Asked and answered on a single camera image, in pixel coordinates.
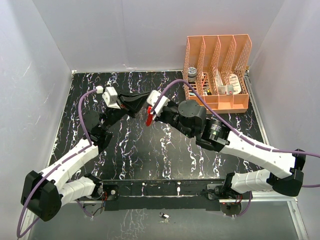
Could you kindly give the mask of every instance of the orange basket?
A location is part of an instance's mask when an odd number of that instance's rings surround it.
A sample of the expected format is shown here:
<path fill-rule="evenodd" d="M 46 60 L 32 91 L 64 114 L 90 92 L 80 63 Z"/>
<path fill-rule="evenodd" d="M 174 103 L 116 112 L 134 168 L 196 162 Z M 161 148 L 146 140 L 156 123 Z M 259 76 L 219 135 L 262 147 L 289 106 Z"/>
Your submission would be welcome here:
<path fill-rule="evenodd" d="M 217 113 L 244 113 L 248 109 L 249 95 L 244 75 L 252 42 L 248 34 L 188 36 L 183 66 L 183 79 L 188 80 L 188 68 L 197 70 L 196 81 L 192 87 L 199 93 L 212 110 Z M 230 74 L 238 76 L 241 92 L 238 94 L 219 94 L 216 75 L 223 85 L 229 84 Z M 203 105 L 191 91 L 184 86 L 185 98 L 196 100 Z"/>

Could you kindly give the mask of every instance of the white wall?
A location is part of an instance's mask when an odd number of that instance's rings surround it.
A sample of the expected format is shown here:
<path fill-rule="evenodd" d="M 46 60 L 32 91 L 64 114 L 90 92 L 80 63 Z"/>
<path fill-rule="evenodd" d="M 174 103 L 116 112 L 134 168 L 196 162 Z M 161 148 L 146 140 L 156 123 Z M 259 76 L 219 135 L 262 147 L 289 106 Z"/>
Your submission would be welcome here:
<path fill-rule="evenodd" d="M 78 72 L 182 69 L 187 36 L 249 34 L 257 53 L 284 0 L 33 0 Z"/>
<path fill-rule="evenodd" d="M 250 68 L 270 143 L 320 154 L 320 2 L 286 0 Z M 307 157 L 304 184 L 320 184 L 320 159 Z M 319 188 L 298 196 L 311 240 L 320 236 Z"/>
<path fill-rule="evenodd" d="M 32 0 L 0 1 L 0 239 L 17 239 L 25 176 L 45 167 L 71 71 Z"/>

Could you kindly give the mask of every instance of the red object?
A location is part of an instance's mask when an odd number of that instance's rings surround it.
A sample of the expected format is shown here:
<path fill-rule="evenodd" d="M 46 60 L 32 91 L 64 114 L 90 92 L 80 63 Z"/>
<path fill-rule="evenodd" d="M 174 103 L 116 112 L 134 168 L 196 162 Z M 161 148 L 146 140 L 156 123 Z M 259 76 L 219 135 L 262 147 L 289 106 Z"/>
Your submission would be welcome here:
<path fill-rule="evenodd" d="M 151 109 L 152 109 L 152 107 L 149 106 L 148 109 L 146 110 L 146 112 L 148 113 L 148 118 L 147 118 L 147 120 L 145 122 L 147 127 L 149 127 L 151 125 L 151 123 L 152 123 L 153 115 L 151 114 Z"/>

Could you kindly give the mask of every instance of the gray floor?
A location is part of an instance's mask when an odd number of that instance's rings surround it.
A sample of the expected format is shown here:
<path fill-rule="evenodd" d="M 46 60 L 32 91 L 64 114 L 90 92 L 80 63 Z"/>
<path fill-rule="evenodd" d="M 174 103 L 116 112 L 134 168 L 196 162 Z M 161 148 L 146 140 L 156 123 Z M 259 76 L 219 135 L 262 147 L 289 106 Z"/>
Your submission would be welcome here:
<path fill-rule="evenodd" d="M 105 211 L 93 220 L 76 203 L 48 222 L 39 221 L 29 240 L 297 240 L 288 204 L 252 202 L 246 214 L 231 219 L 201 209 L 163 210 L 170 222 L 159 223 L 159 210 Z"/>

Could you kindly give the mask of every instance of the marble tabletop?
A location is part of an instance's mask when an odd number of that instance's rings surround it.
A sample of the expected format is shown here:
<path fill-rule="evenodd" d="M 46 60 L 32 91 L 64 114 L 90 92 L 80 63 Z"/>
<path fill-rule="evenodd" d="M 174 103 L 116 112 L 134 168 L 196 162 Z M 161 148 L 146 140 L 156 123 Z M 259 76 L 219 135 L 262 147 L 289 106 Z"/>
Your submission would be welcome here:
<path fill-rule="evenodd" d="M 181 79 L 180 71 L 162 72 L 104 72 L 76 73 L 73 76 L 50 164 L 53 164 L 83 136 L 78 116 L 80 97 L 94 87 L 113 86 L 123 93 L 163 90 L 170 82 Z M 167 97 L 176 103 L 185 100 L 182 84 L 173 86 Z M 92 94 L 82 106 L 85 110 L 104 111 L 106 104 L 101 94 Z M 243 134 L 263 141 L 252 104 L 246 113 L 221 114 Z M 136 118 L 123 117 L 111 127 L 113 138 L 98 157 L 76 172 L 72 179 L 86 173 L 103 180 L 159 180 L 159 179 L 223 179 L 227 173 L 246 173 L 260 169 L 235 156 L 200 148 L 195 139 L 185 137 L 171 126 L 154 122 L 147 127 L 146 114 Z"/>

